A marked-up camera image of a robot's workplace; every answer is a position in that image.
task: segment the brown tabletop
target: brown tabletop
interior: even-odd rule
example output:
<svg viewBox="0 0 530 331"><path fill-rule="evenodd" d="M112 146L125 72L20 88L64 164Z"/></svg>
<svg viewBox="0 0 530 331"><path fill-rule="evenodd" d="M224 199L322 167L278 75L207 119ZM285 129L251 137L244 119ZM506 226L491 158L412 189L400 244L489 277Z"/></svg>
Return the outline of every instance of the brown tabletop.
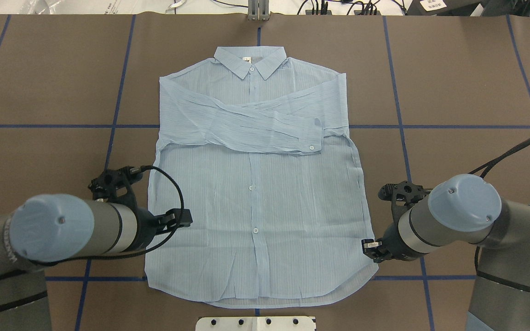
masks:
<svg viewBox="0 0 530 331"><path fill-rule="evenodd" d="M154 161L158 77L217 46L284 46L347 73L351 138L372 224L391 223L385 183L425 187L530 137L530 18L246 15L0 16L0 214L28 197L86 186L104 167ZM530 147L488 177L530 204ZM148 180L135 185L146 205ZM144 258L69 262L46 271L55 331L193 331L204 316L316 316L320 331L461 331L473 247L389 261L345 300L316 308L227 310L149 289Z"/></svg>

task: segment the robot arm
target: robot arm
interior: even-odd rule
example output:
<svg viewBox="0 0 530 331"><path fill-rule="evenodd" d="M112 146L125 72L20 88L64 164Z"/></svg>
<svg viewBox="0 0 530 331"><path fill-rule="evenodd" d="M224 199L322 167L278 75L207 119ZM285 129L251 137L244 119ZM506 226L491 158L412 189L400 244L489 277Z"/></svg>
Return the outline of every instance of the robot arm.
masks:
<svg viewBox="0 0 530 331"><path fill-rule="evenodd" d="M190 225L189 210L154 216L138 207L130 185L150 168L105 170L90 184L96 201L68 194L37 195L13 213L0 216L1 331L51 330L46 266L141 250L155 235ZM118 197L122 187L127 192Z"/></svg>
<svg viewBox="0 0 530 331"><path fill-rule="evenodd" d="M362 242L367 256L378 263L410 261L456 240L478 245L482 255L467 329L530 330L530 205L501 199L470 174L451 178L426 198L422 187L409 182L385 186L380 197L386 195L395 222L381 239Z"/></svg>

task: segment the striped shirt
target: striped shirt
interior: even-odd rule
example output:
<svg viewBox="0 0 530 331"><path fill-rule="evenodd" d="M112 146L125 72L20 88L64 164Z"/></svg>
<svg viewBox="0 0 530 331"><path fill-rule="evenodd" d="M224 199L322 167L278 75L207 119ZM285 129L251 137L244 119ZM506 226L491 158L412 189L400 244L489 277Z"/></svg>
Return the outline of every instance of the striped shirt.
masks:
<svg viewBox="0 0 530 331"><path fill-rule="evenodd" d="M377 271L361 249L374 233L345 74L283 47L218 47L160 78L154 165L194 219L146 255L155 289L225 308L317 306ZM178 206L152 172L149 210Z"/></svg>

